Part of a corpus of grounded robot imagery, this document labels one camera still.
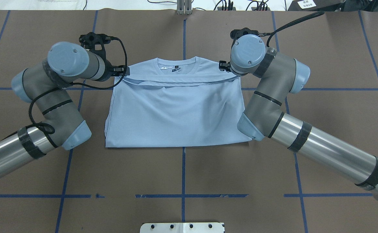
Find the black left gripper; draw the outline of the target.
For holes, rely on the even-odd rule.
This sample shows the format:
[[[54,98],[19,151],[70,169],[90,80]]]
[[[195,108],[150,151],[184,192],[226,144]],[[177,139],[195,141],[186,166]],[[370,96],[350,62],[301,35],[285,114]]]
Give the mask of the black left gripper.
[[[105,63],[105,69],[102,75],[102,81],[108,80],[110,77],[121,77],[129,76],[130,68],[126,65],[111,65],[110,63]]]

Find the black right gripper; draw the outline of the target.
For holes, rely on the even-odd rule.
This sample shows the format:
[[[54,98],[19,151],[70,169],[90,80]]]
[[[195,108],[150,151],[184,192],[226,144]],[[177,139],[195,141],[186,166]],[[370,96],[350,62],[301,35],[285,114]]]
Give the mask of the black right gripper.
[[[219,70],[225,72],[232,72],[234,75],[238,77],[244,76],[244,72],[238,70],[238,67],[236,65],[233,65],[232,62],[219,61]]]

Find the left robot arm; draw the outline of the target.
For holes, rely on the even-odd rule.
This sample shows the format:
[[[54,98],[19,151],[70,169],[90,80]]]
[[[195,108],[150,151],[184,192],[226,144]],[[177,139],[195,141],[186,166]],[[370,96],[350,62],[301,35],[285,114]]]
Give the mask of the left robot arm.
[[[104,49],[63,41],[51,46],[42,62],[17,74],[12,90],[29,103],[30,124],[0,141],[0,178],[56,148],[71,150],[90,139],[91,130],[66,89],[77,79],[124,78],[130,73],[124,55],[124,65],[112,66]]]

